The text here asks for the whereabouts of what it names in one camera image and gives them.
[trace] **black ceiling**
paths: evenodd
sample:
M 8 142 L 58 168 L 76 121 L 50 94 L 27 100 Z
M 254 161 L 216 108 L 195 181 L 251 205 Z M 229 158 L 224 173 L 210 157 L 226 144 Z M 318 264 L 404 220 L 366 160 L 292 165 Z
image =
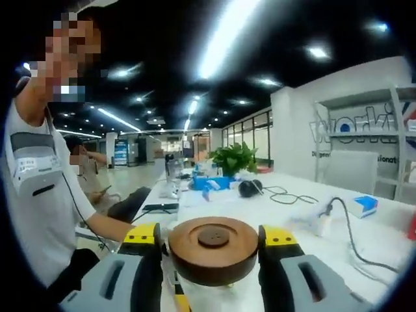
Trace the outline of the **black ceiling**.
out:
M 86 104 L 51 105 L 56 127 L 131 131 L 98 112 L 103 108 L 142 130 L 160 129 L 146 122 L 156 116 L 164 118 L 165 129 L 182 129 L 193 96 L 201 99 L 189 128 L 223 127 L 270 106 L 270 94 L 279 87 L 259 84 L 258 78 L 297 87 L 356 64 L 406 54 L 388 17 L 382 19 L 366 1 L 262 0 L 218 73 L 202 80 L 198 66 L 227 2 L 119 0 L 107 6 L 104 51 L 84 79 Z M 389 29 L 366 28 L 374 21 L 388 22 Z M 313 59 L 306 51 L 311 44 L 323 44 L 330 58 Z M 113 79 L 120 68 L 134 70 Z M 63 115 L 71 112 L 75 115 Z

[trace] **person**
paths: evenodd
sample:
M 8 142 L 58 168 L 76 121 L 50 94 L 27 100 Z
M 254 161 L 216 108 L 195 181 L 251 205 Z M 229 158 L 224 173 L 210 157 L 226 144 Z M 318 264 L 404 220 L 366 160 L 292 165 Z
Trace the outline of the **person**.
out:
M 75 21 L 62 18 L 59 27 L 51 23 L 45 58 L 37 62 L 35 77 L 28 79 L 12 100 L 5 123 L 1 175 L 10 222 L 32 272 L 46 288 L 45 299 L 52 302 L 60 302 L 72 290 L 80 289 L 82 277 L 98 262 L 90 250 L 76 250 L 75 227 L 79 222 L 85 220 L 96 235 L 119 242 L 134 228 L 96 213 L 78 184 L 68 161 L 69 151 L 51 124 L 48 109 L 48 103 L 56 98 L 54 90 L 69 85 L 101 52 L 101 34 L 93 15 L 100 9 L 90 7 Z M 16 171 L 10 165 L 14 150 L 5 147 L 7 142 L 15 144 L 15 134 L 54 146 L 62 177 L 52 188 L 33 192 L 29 197 L 18 192 L 13 180 Z M 36 157 L 36 148 L 25 151 Z
M 107 156 L 94 151 L 87 151 L 80 138 L 66 136 L 66 145 L 74 158 L 73 165 L 78 166 L 78 182 L 97 211 L 124 222 L 131 222 L 143 204 L 150 188 L 140 187 L 123 201 L 114 200 L 103 192 L 98 181 L 98 170 L 107 164 Z

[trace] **floor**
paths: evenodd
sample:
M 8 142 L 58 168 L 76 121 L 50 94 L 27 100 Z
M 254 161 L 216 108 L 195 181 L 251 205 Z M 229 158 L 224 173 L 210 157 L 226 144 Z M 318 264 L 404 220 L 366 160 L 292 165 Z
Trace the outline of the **floor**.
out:
M 109 194 L 119 194 L 122 199 L 128 197 L 139 187 L 151 188 L 158 178 L 153 172 L 153 164 L 151 163 L 136 167 L 102 168 L 98 172 L 98 179 L 103 189 L 111 185 Z M 106 248 L 101 249 L 99 242 L 80 237 L 77 239 L 77 247 L 91 249 L 100 259 L 109 252 Z

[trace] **potted plant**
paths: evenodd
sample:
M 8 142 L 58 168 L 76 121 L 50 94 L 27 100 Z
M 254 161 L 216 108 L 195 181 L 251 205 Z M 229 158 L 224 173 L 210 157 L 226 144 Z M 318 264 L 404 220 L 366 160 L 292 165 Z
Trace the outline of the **potted plant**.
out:
M 224 176 L 233 177 L 237 172 L 246 169 L 249 172 L 256 172 L 255 153 L 257 148 L 250 149 L 246 143 L 235 143 L 230 147 L 218 148 L 209 154 L 209 158 L 222 168 Z

